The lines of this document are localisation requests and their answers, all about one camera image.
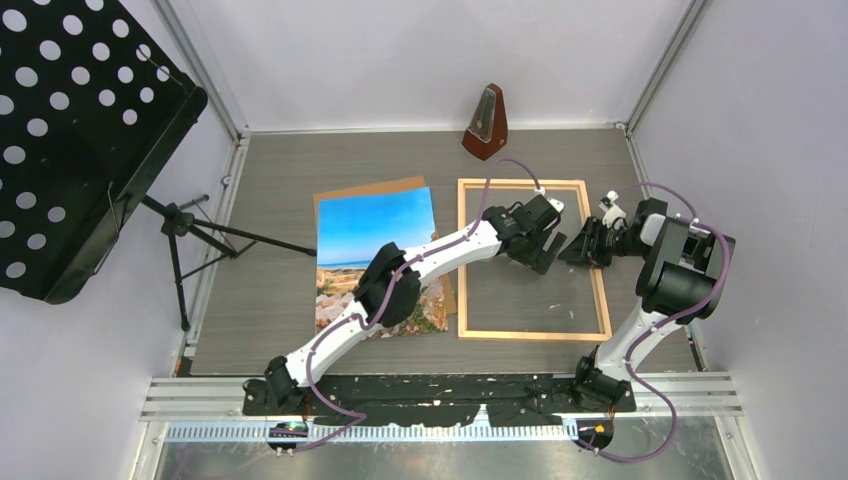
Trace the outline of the clear acrylic sheet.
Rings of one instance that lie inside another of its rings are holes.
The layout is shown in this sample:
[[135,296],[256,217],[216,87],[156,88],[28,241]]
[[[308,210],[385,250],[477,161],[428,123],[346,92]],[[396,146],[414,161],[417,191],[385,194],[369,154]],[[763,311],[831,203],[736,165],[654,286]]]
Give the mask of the clear acrylic sheet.
[[[478,213],[482,191],[467,190],[468,223]],[[576,238],[585,220],[579,216],[574,192],[546,191],[564,203],[558,230],[567,236],[565,246]],[[509,207],[533,194],[534,187],[501,190],[490,186],[485,205]],[[540,275],[504,254],[466,265],[466,270],[468,326],[472,330],[599,332],[588,268],[571,267],[556,259],[548,273]]]

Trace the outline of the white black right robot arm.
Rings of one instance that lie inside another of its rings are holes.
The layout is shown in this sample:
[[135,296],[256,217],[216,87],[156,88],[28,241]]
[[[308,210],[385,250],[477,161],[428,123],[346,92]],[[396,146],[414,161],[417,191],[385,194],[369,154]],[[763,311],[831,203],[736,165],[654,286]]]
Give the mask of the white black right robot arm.
[[634,309],[578,362],[568,395],[588,412],[614,409],[631,395],[640,364],[668,335],[714,312],[735,247],[731,237],[668,216],[667,203],[656,198],[640,201],[632,220],[610,197],[602,208],[604,216],[587,219],[559,259],[592,268],[608,267],[616,257],[639,257],[644,264]]

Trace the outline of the light wooden picture frame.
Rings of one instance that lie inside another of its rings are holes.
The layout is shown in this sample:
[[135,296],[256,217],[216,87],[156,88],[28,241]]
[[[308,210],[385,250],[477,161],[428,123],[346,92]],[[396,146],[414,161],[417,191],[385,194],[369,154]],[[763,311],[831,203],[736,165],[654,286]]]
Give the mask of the light wooden picture frame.
[[[482,190],[486,180],[483,178],[459,178],[457,180],[457,212],[460,227],[466,223],[466,193],[469,189]],[[579,216],[582,220],[590,215],[587,185],[584,180],[540,180],[541,186],[550,191],[572,191],[576,195]],[[493,189],[501,190],[532,190],[535,183],[532,179],[493,179],[490,182]],[[530,332],[530,331],[495,331],[472,330],[468,326],[468,285],[466,266],[457,269],[457,335],[461,339],[475,340],[504,340],[504,341],[542,341],[542,342],[586,342],[600,344],[612,337],[613,329],[607,304],[607,296],[601,270],[589,269],[593,301],[597,314],[598,333],[566,333],[566,332]]]

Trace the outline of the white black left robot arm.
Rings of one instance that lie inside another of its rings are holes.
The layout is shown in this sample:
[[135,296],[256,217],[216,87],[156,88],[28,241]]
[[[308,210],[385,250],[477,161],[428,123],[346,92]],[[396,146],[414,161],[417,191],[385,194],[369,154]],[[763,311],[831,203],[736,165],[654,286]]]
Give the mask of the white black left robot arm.
[[563,210],[562,201],[538,188],[527,202],[481,204],[473,222],[428,244],[384,245],[338,318],[302,347],[273,358],[262,378],[244,382],[245,415],[304,412],[307,395],[321,396],[317,383],[336,361],[377,331],[408,319],[422,289],[451,271],[505,255],[546,274],[565,240],[556,230]]

